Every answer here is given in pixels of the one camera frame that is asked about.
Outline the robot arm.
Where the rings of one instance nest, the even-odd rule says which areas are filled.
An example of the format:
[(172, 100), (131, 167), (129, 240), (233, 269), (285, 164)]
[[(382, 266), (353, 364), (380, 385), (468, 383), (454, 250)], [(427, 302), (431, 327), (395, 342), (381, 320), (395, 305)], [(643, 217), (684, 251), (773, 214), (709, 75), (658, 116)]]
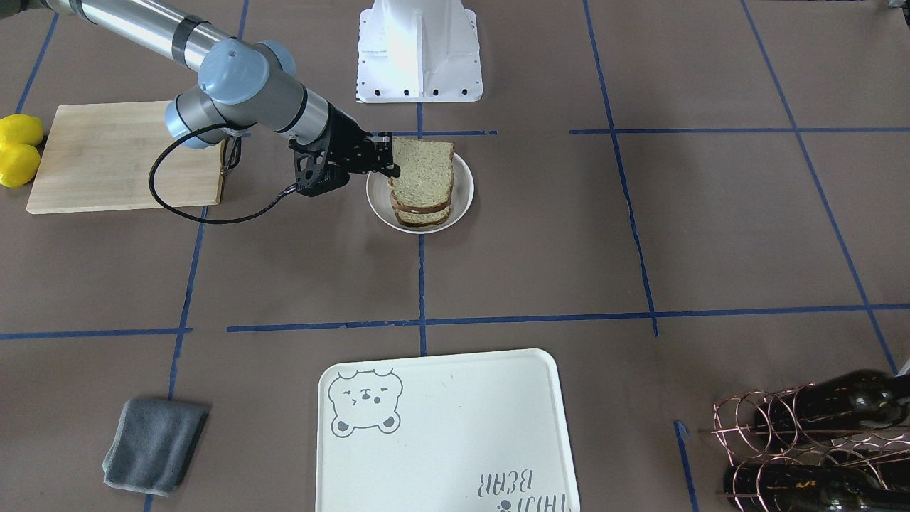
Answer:
[(293, 150), (322, 158), (334, 171), (397, 177), (391, 136), (374, 137), (345, 112), (296, 79), (292, 55), (274, 40), (248, 43), (161, 1), (25, 1), (77, 16), (166, 56), (196, 73), (196, 85), (166, 111), (173, 137), (194, 132), (193, 148), (214, 145), (228, 131), (261, 125)]

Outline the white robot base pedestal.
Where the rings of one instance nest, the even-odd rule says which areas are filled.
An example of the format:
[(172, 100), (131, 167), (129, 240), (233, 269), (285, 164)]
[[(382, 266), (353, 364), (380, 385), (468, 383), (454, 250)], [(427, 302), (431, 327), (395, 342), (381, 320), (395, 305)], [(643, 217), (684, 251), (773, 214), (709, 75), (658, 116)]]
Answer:
[(358, 102), (478, 102), (483, 94), (477, 16), (464, 3), (375, 1), (360, 12)]

